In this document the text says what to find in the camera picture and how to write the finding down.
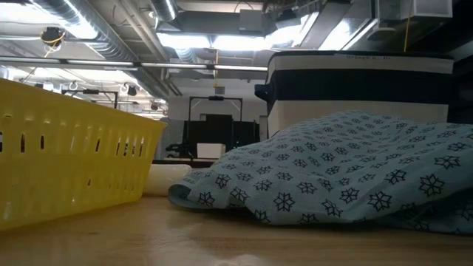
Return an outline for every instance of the yellow plastic basket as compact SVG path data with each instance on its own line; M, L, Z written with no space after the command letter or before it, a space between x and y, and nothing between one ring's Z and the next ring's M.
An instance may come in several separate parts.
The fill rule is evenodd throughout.
M165 127L0 78L0 231L140 199Z

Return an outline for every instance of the cloth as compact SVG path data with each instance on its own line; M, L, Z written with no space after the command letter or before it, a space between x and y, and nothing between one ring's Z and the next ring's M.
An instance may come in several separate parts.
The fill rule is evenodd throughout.
M169 189L189 208L247 208L272 225L375 220L473 233L473 126L359 111L234 149Z

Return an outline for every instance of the paper roll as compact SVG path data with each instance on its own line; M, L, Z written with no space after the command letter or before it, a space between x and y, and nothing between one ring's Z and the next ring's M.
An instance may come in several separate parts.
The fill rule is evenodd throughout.
M166 197L169 187L191 171L188 165L151 165L143 194Z

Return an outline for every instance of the wooden table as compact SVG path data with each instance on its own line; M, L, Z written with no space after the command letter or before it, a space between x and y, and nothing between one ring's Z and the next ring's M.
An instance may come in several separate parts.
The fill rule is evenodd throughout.
M473 264L473 238L376 226L275 227L239 212L143 198L0 233L0 264L458 266Z

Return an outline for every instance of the wall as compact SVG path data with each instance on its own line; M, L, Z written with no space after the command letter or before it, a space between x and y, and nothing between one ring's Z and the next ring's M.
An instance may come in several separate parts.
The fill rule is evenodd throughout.
M199 99L192 101L194 106ZM239 107L239 101L233 100L236 106ZM169 113L170 119L187 120L188 118L189 98L171 98L169 99ZM229 100L224 101L209 101L202 100L192 109L191 120L199 120L201 114L210 115L232 115L234 120L239 120L239 110L230 103ZM266 102L263 100L243 100L243 121L259 123L259 117L268 115Z

